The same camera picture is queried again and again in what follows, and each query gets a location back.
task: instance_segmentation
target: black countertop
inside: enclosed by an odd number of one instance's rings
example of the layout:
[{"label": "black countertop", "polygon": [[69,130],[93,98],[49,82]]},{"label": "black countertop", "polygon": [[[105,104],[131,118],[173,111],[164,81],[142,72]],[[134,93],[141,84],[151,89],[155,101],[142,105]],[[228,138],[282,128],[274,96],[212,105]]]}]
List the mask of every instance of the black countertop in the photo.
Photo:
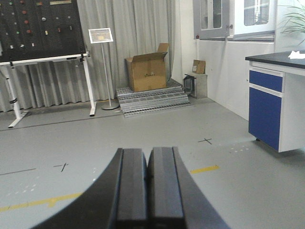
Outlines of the black countertop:
[{"label": "black countertop", "polygon": [[291,52],[277,52],[271,54],[257,55],[257,56],[247,56],[246,61],[271,63],[282,66],[303,68],[305,69],[305,59],[290,59],[288,56]]}]

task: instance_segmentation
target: yellow floor line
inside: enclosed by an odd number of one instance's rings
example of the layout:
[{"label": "yellow floor line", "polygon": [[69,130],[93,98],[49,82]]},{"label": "yellow floor line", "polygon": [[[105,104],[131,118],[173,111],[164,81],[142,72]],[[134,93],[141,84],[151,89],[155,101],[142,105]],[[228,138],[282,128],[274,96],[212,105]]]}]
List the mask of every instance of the yellow floor line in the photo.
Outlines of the yellow floor line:
[{"label": "yellow floor line", "polygon": [[205,167],[205,168],[194,169],[194,170],[191,170],[191,174],[202,173],[202,172],[212,171],[212,170],[216,170],[216,169],[219,169],[218,165]]},{"label": "yellow floor line", "polygon": [[19,209],[19,208],[27,208],[27,207],[32,207],[35,205],[41,205],[41,204],[48,204],[48,207],[54,207],[56,202],[65,200],[65,199],[72,199],[72,198],[77,198],[82,194],[80,193],[74,193],[70,195],[65,195],[61,197],[53,197],[53,198],[48,198],[48,199],[42,199],[42,200],[37,200],[37,201],[32,201],[28,203],[23,203],[23,204],[17,204],[17,205],[11,205],[11,206],[6,206],[0,208],[0,212],[8,211],[8,210],[14,210],[14,209]]}]

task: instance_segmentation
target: white curtain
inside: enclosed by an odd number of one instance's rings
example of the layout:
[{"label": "white curtain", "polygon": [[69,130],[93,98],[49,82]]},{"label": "white curtain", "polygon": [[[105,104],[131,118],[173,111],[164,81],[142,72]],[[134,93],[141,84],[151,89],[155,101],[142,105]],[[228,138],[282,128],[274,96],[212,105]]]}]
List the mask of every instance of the white curtain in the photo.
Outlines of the white curtain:
[{"label": "white curtain", "polygon": [[[77,0],[95,100],[106,100],[107,85],[101,44],[90,44],[88,29],[110,28],[114,42],[103,43],[111,97],[129,85],[125,58],[155,52],[159,43],[170,44],[165,58],[167,78],[173,65],[175,0]],[[89,100],[79,60],[1,67],[0,112],[12,109],[5,77],[10,76],[22,109]]]}]

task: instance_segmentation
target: gray floor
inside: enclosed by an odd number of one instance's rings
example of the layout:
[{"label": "gray floor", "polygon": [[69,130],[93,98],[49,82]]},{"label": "gray floor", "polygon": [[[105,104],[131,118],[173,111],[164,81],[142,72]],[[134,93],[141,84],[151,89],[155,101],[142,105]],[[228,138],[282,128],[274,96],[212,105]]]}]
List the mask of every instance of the gray floor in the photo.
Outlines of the gray floor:
[{"label": "gray floor", "polygon": [[71,203],[117,148],[177,146],[186,167],[232,229],[305,228],[305,151],[276,153],[247,121],[209,100],[124,118],[98,103],[31,110],[15,128],[0,114],[0,228],[28,229]]}]

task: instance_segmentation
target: metal leg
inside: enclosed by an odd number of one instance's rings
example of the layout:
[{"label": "metal leg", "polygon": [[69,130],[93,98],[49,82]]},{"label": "metal leg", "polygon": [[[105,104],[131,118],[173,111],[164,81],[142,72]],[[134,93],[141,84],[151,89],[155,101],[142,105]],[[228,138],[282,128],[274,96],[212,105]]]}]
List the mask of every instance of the metal leg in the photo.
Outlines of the metal leg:
[{"label": "metal leg", "polygon": [[87,82],[87,86],[88,86],[89,98],[90,98],[90,103],[91,103],[90,116],[94,116],[95,115],[96,102],[93,99],[93,92],[92,92],[92,87],[91,87],[89,69],[88,69],[87,60],[85,58],[83,60],[83,63],[84,63],[86,82]]},{"label": "metal leg", "polygon": [[116,101],[111,101],[103,44],[102,44],[102,55],[103,55],[105,78],[106,78],[106,83],[107,83],[107,92],[108,92],[108,99],[109,99],[109,104],[103,104],[102,109],[103,110],[113,110],[113,109],[118,108],[120,106],[120,104]]},{"label": "metal leg", "polygon": [[8,126],[8,128],[13,128],[13,127],[15,127],[15,125],[17,125],[18,122],[21,121],[21,119],[24,118],[24,116],[27,114],[28,111],[24,111],[23,113],[20,112],[19,102],[17,100],[13,84],[12,84],[10,78],[9,78],[8,71],[6,71],[5,79],[7,80],[8,85],[9,85],[8,91],[9,91],[9,94],[11,96],[11,102],[10,103],[14,104],[14,112],[15,112],[15,116],[16,116],[16,119]]}]

